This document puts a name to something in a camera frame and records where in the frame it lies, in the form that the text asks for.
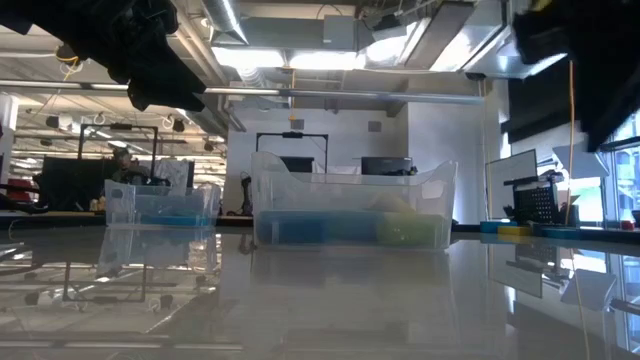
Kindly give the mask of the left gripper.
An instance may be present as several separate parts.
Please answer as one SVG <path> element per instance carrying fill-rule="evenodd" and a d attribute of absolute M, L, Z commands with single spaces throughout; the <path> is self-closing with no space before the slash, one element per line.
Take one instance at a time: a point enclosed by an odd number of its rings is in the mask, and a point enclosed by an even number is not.
<path fill-rule="evenodd" d="M 128 83 L 132 105 L 202 111 L 206 85 L 168 44 L 177 9 L 168 0 L 33 0 L 29 21 L 69 45 L 82 58 Z"/>

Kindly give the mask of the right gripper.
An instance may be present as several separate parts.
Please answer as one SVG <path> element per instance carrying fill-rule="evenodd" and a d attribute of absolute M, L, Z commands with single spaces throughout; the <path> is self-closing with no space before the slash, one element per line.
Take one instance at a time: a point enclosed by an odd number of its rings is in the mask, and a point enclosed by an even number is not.
<path fill-rule="evenodd" d="M 536 1 L 526 11 L 514 14 L 512 31 L 524 64 L 571 53 L 568 27 L 572 5 L 570 0 Z"/>

